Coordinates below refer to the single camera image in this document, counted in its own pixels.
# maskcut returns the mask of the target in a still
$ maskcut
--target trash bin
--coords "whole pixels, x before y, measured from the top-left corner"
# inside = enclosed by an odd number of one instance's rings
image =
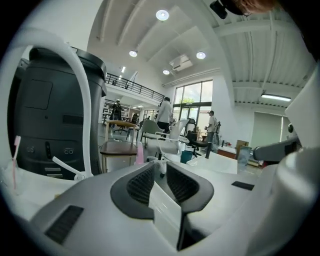
[[[180,163],[186,164],[188,161],[192,159],[193,153],[192,151],[182,151],[180,157]]]

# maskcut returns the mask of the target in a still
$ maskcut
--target white chair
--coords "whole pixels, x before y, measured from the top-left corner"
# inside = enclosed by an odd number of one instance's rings
[[[157,139],[152,139],[148,143],[148,150],[151,152],[158,153],[158,158],[154,156],[148,156],[147,161],[154,161],[160,165],[160,176],[163,178],[166,174],[166,162],[167,159],[164,158],[164,155],[179,155],[181,156],[181,148],[179,145],[179,136],[184,129],[185,125],[189,120],[180,120],[175,126],[172,127],[170,134],[163,132],[156,132],[156,135],[166,135],[166,137],[158,137]]]

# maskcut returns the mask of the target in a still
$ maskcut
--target black vent grille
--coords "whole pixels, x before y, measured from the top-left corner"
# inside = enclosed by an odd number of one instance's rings
[[[70,205],[45,232],[45,235],[61,245],[83,211],[81,207]]]
[[[167,184],[179,204],[194,196],[199,190],[199,184],[195,180],[168,164],[166,175]]]
[[[150,192],[154,185],[155,172],[152,166],[135,176],[127,183],[126,190],[131,198],[146,206],[149,205]]]

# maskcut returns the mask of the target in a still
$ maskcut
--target black office chair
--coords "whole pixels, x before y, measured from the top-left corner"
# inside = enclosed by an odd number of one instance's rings
[[[193,148],[193,155],[197,158],[197,152],[199,148],[205,148],[208,146],[206,141],[197,140],[197,132],[196,132],[196,121],[192,118],[189,118],[189,122],[185,125],[185,134],[186,138],[189,140],[187,146],[191,146]]]

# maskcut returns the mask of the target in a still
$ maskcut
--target man in white shirt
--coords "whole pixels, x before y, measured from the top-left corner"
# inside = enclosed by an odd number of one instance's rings
[[[214,117],[215,112],[211,110],[209,113],[209,126],[205,127],[204,129],[207,130],[207,141],[211,143],[214,137],[214,133],[216,132],[217,128],[217,119]]]
[[[160,129],[163,129],[165,133],[169,131],[169,122],[172,108],[170,105],[170,98],[164,97],[164,100],[159,108],[159,113],[156,117],[155,122]]]

